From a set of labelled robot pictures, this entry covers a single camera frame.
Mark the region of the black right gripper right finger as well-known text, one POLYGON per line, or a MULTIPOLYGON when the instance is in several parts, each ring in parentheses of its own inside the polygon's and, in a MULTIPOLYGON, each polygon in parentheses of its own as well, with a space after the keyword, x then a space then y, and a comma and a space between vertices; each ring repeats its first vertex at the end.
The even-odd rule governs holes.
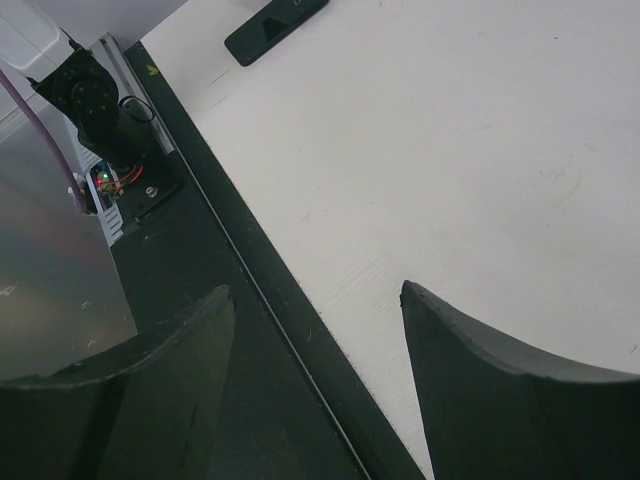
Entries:
POLYGON ((511 337, 407 281, 405 338, 438 479, 635 479, 639 378, 511 337))

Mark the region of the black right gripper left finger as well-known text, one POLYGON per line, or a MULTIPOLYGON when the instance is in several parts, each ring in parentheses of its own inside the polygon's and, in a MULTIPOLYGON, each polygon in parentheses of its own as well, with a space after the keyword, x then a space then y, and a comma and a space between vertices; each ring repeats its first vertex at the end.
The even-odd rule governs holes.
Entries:
POLYGON ((206 478, 235 325, 219 286, 102 353, 2 382, 2 478, 206 478))

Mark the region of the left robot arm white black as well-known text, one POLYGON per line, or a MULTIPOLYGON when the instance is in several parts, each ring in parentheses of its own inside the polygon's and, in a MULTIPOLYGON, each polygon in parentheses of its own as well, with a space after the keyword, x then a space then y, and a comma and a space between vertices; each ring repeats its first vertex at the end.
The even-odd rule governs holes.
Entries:
MULTIPOLYGON (((224 41, 247 67, 327 5, 271 1, 224 41)), ((118 172, 144 164, 158 142, 121 104, 114 77, 29 1, 1 3, 1 58, 78 130, 81 145, 118 172)))

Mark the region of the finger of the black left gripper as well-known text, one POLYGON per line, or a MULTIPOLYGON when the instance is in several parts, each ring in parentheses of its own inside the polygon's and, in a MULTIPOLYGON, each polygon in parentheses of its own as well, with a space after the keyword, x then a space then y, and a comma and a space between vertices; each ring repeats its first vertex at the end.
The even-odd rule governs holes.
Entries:
POLYGON ((328 0, 273 0, 231 33, 224 45, 242 67, 248 67, 328 4, 328 0))

